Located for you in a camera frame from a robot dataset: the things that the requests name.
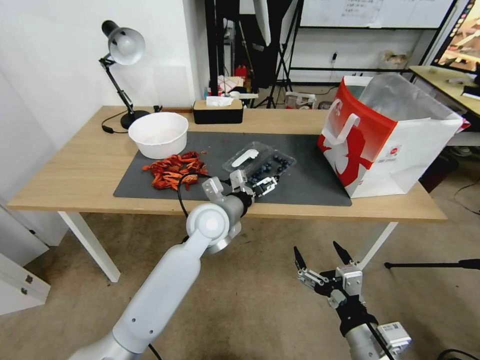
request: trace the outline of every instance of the table leg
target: table leg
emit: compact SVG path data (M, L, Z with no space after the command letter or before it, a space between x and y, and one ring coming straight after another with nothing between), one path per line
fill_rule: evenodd
M88 251L93 260L100 266L105 275L112 283L116 283L120 277L120 271L99 243L97 237L89 228L82 215L78 212L59 211L58 214L66 222L83 247Z
M381 224L374 230L374 236L363 245L363 248L353 258L360 270L367 266L398 224L398 222L392 221L386 227Z

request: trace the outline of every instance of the wooden table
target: wooden table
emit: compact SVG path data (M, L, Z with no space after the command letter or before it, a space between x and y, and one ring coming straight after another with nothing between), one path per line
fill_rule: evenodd
M462 96L465 85L476 86L467 74L437 66L410 66L410 70L415 76L418 76L454 102L480 117L480 101L471 97ZM465 79L465 82L448 82L448 80L453 79Z
M105 133L100 124L122 110L120 106L102 107L8 204L12 210L57 211L112 282L118 281L120 272L79 212L182 214L177 200L113 196L137 148L127 134ZM191 113L182 115L190 121L191 131L320 134L326 113L325 110L245 109L243 123L218 125L197 125ZM191 210L200 203L190 200L184 205ZM406 195L357 198L352 200L352 206L256 203L246 216L389 222L355 257L360 268L365 267L398 222L447 219L418 183Z

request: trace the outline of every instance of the monitor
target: monitor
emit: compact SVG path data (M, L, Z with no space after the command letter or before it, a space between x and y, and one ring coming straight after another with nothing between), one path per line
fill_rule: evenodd
M477 74L480 68L480 0L470 0L432 65Z

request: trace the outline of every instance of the black desk lamp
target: black desk lamp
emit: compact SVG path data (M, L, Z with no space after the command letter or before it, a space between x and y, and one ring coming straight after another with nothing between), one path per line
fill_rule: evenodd
M150 114L144 110L134 110L134 104L129 96L120 89L115 81L110 66L115 63L120 65L135 64L143 56L145 52L144 37L138 32L128 27L119 27L111 20L104 21L101 25L101 30L108 38L108 54L102 57L99 61L101 66L105 69L106 74L110 78L113 86L120 99L127 108L127 113L121 117L120 123L124 129L128 129L132 123L142 116Z

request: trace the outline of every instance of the bag handle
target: bag handle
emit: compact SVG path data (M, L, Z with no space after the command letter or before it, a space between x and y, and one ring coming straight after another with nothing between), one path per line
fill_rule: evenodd
M325 136L325 139L327 139L328 142L332 145L339 145L344 143L354 124L360 121L360 117L352 112L346 120L345 124L343 125L343 128L341 129L338 136L335 136L331 131L332 121L334 121L335 118L332 119L331 115L334 111L336 111L337 105L341 103L341 100L338 98L332 102L330 109L328 110L328 114L326 115L325 127L321 131L322 135Z

